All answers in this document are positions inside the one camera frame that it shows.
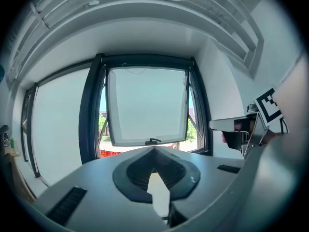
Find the tree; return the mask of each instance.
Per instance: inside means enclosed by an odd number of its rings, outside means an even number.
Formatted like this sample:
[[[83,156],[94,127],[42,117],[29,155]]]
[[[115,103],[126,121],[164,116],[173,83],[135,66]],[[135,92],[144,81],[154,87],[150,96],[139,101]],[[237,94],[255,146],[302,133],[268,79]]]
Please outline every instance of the tree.
[[[101,131],[103,128],[103,125],[105,123],[106,118],[103,117],[102,114],[98,115],[98,130]]]
[[[187,131],[187,138],[186,142],[193,142],[195,140],[195,135],[197,134],[197,131],[195,130],[194,126],[191,123],[191,120],[188,119],[188,131]]]

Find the air vent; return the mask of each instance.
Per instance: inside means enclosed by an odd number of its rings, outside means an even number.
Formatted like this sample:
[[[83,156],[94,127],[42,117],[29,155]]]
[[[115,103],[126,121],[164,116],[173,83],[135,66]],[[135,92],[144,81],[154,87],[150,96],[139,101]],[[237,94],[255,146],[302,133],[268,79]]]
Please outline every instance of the air vent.
[[[73,187],[46,216],[52,221],[65,226],[86,192],[87,190],[83,188]]]
[[[220,165],[219,167],[217,167],[217,169],[227,171],[230,173],[234,173],[234,174],[238,174],[238,172],[240,171],[240,168],[238,167],[232,167],[232,166],[227,166],[227,165]]]

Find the black cable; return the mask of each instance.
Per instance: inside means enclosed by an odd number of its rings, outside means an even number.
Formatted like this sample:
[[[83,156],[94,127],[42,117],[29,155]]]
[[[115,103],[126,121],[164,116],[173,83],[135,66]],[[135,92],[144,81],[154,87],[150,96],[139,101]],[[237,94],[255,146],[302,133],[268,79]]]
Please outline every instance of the black cable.
[[[285,129],[286,129],[286,133],[288,133],[289,132],[289,130],[288,130],[288,127],[287,127],[287,125],[286,125],[286,123],[285,123],[285,121],[284,121],[284,119],[282,118],[282,122],[284,123],[284,125],[285,125]]]
[[[147,69],[145,69],[144,71],[142,71],[141,73],[134,73],[134,72],[130,72],[130,73],[132,73],[132,74],[135,74],[135,75],[140,75],[140,74],[143,74],[145,71],[146,71]]]
[[[280,119],[280,127],[281,127],[281,134],[283,134],[283,123],[282,123],[282,118]]]

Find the dark window frame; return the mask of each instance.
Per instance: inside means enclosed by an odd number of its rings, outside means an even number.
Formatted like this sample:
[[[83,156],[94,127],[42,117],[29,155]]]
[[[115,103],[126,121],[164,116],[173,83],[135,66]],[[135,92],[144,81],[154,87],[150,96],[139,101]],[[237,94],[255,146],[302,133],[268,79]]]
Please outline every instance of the dark window frame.
[[[28,147],[28,153],[29,153],[29,159],[31,163],[31,167],[34,173],[34,176],[36,178],[40,177],[40,171],[37,166],[36,160],[35,160],[35,154],[32,147],[32,114],[33,114],[33,104],[35,100],[36,93],[38,91],[38,85],[35,83],[32,88],[30,89],[30,100],[28,105],[28,113],[27,113],[27,147]]]
[[[26,142],[24,140],[24,133],[27,135],[27,129],[23,127],[24,115],[25,115],[25,119],[28,119],[27,117],[28,117],[28,111],[29,111],[29,104],[27,106],[27,111],[25,111],[26,100],[28,99],[28,95],[31,95],[31,89],[27,90],[25,93],[25,97],[23,100],[23,106],[22,106],[22,112],[21,112],[21,123],[20,123],[21,146],[22,146],[22,152],[23,152],[23,157],[24,157],[25,162],[29,161],[27,154],[26,154],[26,149],[25,149]]]
[[[110,69],[139,68],[148,66],[150,68],[188,70],[190,73],[190,87],[194,90],[194,101],[196,117],[198,118],[198,129],[203,136],[199,143],[201,148],[191,151],[192,153],[212,156],[212,132],[208,129],[211,121],[209,104],[205,91],[205,86],[194,58],[179,58],[158,54],[125,54],[105,56],[97,54],[95,61],[91,65],[81,102],[79,121],[79,145],[82,163],[99,158],[98,155],[98,116],[99,101],[101,97],[104,79],[105,92],[107,92],[108,71]],[[108,95],[105,95],[107,121],[109,119]]]
[[[88,59],[88,60],[85,60],[85,61],[82,61],[82,62],[78,62],[76,64],[72,64],[72,65],[69,65],[59,71],[56,71],[52,74],[50,74],[49,76],[43,78],[41,81],[38,82],[38,87],[41,87],[43,86],[44,84],[47,84],[59,77],[62,77],[64,75],[67,75],[67,74],[70,74],[70,73],[73,73],[73,72],[76,72],[76,71],[80,71],[80,70],[84,70],[84,69],[87,69],[89,68],[89,64],[92,64],[93,62],[93,58],[92,59]]]

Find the white card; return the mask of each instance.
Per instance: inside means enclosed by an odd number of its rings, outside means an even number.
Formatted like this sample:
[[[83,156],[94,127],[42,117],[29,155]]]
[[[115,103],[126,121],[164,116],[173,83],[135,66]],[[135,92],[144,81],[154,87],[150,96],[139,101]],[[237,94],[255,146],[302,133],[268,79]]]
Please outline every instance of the white card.
[[[279,107],[272,98],[274,92],[275,89],[270,88],[267,92],[254,99],[254,103],[259,109],[266,127],[283,117]]]

